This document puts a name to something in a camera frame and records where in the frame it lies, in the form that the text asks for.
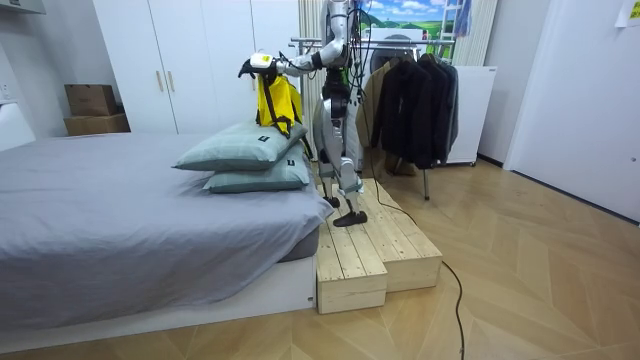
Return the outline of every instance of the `wooden floor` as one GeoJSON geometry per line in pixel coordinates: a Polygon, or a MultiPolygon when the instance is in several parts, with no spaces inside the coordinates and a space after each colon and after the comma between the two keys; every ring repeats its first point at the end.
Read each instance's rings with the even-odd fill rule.
{"type": "MultiPolygon", "coordinates": [[[[381,182],[460,276],[467,360],[640,359],[640,229],[479,162],[381,182]]],[[[459,359],[458,288],[0,356],[31,359],[459,359]]]]}

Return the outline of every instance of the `yellow backpack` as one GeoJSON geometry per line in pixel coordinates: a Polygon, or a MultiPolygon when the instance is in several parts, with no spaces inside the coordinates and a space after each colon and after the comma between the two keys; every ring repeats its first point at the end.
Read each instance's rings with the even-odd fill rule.
{"type": "Polygon", "coordinates": [[[278,75],[273,81],[258,76],[258,114],[260,126],[275,126],[289,138],[291,128],[300,121],[300,94],[285,76],[278,75]]]}

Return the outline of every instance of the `white cabinet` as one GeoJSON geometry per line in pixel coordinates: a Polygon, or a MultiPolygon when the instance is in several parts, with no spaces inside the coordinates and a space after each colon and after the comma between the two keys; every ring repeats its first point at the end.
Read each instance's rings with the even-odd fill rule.
{"type": "Polygon", "coordinates": [[[95,0],[94,4],[131,131],[175,133],[147,1],[95,0]]]}
{"type": "Polygon", "coordinates": [[[256,117],[256,84],[250,76],[238,79],[242,64],[255,52],[251,2],[202,2],[202,18],[211,56],[221,127],[256,117]]]}
{"type": "Polygon", "coordinates": [[[456,66],[458,70],[458,137],[447,164],[475,163],[493,90],[494,66],[456,66]]]}
{"type": "Polygon", "coordinates": [[[149,0],[178,133],[213,133],[219,124],[200,0],[149,0]]]}
{"type": "Polygon", "coordinates": [[[134,132],[213,133],[255,119],[257,49],[293,56],[297,0],[93,0],[134,132]]]}

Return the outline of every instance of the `gray pillow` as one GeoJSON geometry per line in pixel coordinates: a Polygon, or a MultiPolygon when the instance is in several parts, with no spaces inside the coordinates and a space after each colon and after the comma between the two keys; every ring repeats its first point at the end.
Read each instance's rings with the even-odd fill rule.
{"type": "Polygon", "coordinates": [[[309,169],[300,142],[272,168],[257,171],[222,171],[204,186],[212,193],[240,193],[300,189],[309,184],[309,169]]]}
{"type": "Polygon", "coordinates": [[[231,126],[187,151],[175,168],[197,171],[264,170],[272,167],[307,129],[296,124],[287,139],[273,126],[231,126]]]}

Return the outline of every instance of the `cabinet handle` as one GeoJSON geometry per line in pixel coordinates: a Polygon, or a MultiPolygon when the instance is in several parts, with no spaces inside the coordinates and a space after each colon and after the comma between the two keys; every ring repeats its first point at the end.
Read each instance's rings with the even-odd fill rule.
{"type": "Polygon", "coordinates": [[[171,71],[169,71],[169,85],[171,85],[171,91],[176,92],[176,88],[173,87],[173,76],[171,75],[171,71]]]}
{"type": "Polygon", "coordinates": [[[156,71],[156,78],[158,78],[158,86],[160,87],[160,92],[164,92],[164,86],[162,86],[162,79],[160,78],[160,71],[156,71]]]}

